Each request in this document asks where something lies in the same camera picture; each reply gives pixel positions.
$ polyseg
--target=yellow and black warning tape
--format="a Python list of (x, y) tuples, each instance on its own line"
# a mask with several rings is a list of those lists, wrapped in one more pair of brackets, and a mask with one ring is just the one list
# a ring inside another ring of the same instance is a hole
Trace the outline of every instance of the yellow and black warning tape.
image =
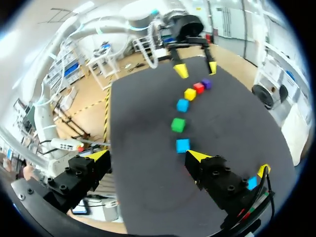
[[(109, 80), (109, 85), (112, 82), (113, 75), (111, 75)], [(103, 129), (103, 142), (107, 142), (108, 140), (108, 125), (109, 125), (109, 106), (110, 106), (110, 98), (111, 98), (111, 86), (107, 89), (107, 96), (105, 97), (105, 118), (104, 118), (104, 129)]]
[(95, 105), (98, 105), (98, 104), (100, 104), (100, 103), (103, 103), (103, 102), (105, 102), (105, 101), (106, 101), (106, 99), (103, 99), (103, 100), (100, 100), (100, 101), (98, 101), (98, 102), (96, 102), (96, 103), (94, 103), (94, 104), (92, 104), (92, 105), (89, 105), (89, 106), (87, 106), (87, 107), (84, 107), (83, 109), (78, 110), (77, 112), (75, 112), (75, 113), (73, 113), (72, 115), (70, 115), (70, 117), (73, 118), (75, 115), (81, 113), (82, 111), (85, 111), (85, 110), (87, 110), (87, 109), (90, 109), (91, 107), (93, 107), (93, 106), (95, 106)]
[(98, 101), (98, 102), (96, 102), (96, 103), (94, 103), (94, 104), (92, 104), (92, 105), (89, 105), (89, 106), (87, 106), (87, 107), (84, 107), (83, 109), (78, 110), (77, 112), (73, 113), (73, 114), (71, 115), (71, 117), (73, 117), (73, 116), (75, 116), (75, 115), (81, 113), (82, 111), (85, 111), (85, 110), (87, 110), (87, 109), (90, 109), (91, 107), (93, 107), (93, 106), (95, 106), (95, 105), (98, 105), (98, 104), (100, 104), (100, 103), (102, 103), (102, 102), (104, 102), (104, 101), (106, 101), (106, 99), (100, 100), (100, 101)]

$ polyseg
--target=white equipment cabinet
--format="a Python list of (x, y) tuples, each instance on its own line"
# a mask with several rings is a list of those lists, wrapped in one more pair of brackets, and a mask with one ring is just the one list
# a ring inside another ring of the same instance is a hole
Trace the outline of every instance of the white equipment cabinet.
[(60, 91), (70, 88), (70, 85), (84, 76), (81, 65), (85, 63), (85, 56), (78, 46), (71, 43), (60, 52), (47, 74), (46, 83), (49, 84), (51, 93), (57, 92), (62, 77), (62, 57), (64, 57), (65, 78)]

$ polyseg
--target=gray table surface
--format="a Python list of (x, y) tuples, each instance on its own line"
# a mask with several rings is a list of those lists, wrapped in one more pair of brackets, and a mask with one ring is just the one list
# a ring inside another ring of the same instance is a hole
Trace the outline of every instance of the gray table surface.
[[(185, 155), (176, 153), (179, 138), (190, 138), (194, 151), (224, 156), (240, 176), (255, 176), (268, 163), (276, 211), (295, 184), (289, 148), (263, 104), (220, 67), (209, 77), (203, 58), (185, 62), (188, 79), (167, 63), (112, 86), (113, 171), (129, 234), (205, 237), (220, 230), (227, 215), (188, 175)], [(198, 95), (187, 113), (177, 112), (184, 91), (203, 78), (213, 81), (212, 90)], [(186, 119), (182, 134), (171, 131), (174, 118)], [(269, 206), (262, 221), (270, 215)]]

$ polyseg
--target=floor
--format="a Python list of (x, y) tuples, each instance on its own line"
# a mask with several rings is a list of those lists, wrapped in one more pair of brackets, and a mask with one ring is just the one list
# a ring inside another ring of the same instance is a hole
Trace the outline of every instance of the floor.
[[(253, 66), (251, 63), (247, 62), (240, 56), (232, 53), (231, 51), (219, 47), (217, 45), (212, 44), (210, 47), (211, 53), (213, 57), (216, 58), (218, 66), (223, 68), (225, 71), (230, 73), (232, 76), (237, 78), (247, 89), (251, 89), (253, 86), (254, 78), (257, 72), (257, 68)], [(203, 55), (203, 51), (200, 50), (199, 47), (190, 47), (186, 49), (180, 49), (179, 55), (181, 58), (189, 58), (198, 55)], [(146, 65), (134, 69), (132, 72), (128, 70), (134, 67), (137, 63), (145, 63)], [(131, 73), (136, 73), (140, 70), (147, 69), (149, 66), (145, 62), (142, 54), (135, 53), (131, 56), (125, 57), (118, 62), (120, 72), (118, 73), (118, 77), (122, 78)], [(88, 70), (85, 70), (86, 77), (83, 77), (79, 81), (75, 82), (72, 86), (76, 88), (78, 91), (75, 100), (67, 111), (68, 115), (76, 115), (73, 116), (73, 120), (81, 126), (87, 133), (91, 134), (91, 140), (103, 142), (103, 131), (104, 131), (104, 122), (105, 122), (105, 104), (104, 101), (107, 90), (102, 91), (98, 83), (95, 81), (92, 75), (88, 75)], [(104, 86), (109, 83), (108, 77), (104, 79), (102, 75), (99, 76), (100, 81)], [(102, 101), (94, 106), (90, 106), (99, 101)], [(61, 123), (60, 120), (56, 121), (57, 130), (59, 136), (61, 138), (69, 138), (70, 136), (76, 136), (70, 128), (68, 128), (65, 124)]]
[(257, 64), (257, 57), (258, 57), (258, 45), (253, 41), (246, 41), (242, 39), (234, 39), (234, 38), (225, 38), (221, 36), (214, 37), (215, 44), (219, 45), (222, 48), (225, 48), (236, 55), (243, 56), (244, 54), (244, 47), (246, 45), (246, 59), (253, 63)]

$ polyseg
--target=ceiling light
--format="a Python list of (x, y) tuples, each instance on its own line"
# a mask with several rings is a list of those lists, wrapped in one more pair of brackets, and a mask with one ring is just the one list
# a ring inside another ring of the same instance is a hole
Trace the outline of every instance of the ceiling light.
[(86, 3), (82, 4), (80, 7), (77, 7), (75, 10), (73, 10), (73, 12), (74, 13), (82, 13), (93, 6), (94, 6), (93, 2), (87, 1)]
[(0, 39), (0, 58), (8, 56), (14, 50), (18, 41), (18, 36), (19, 32), (13, 31)]

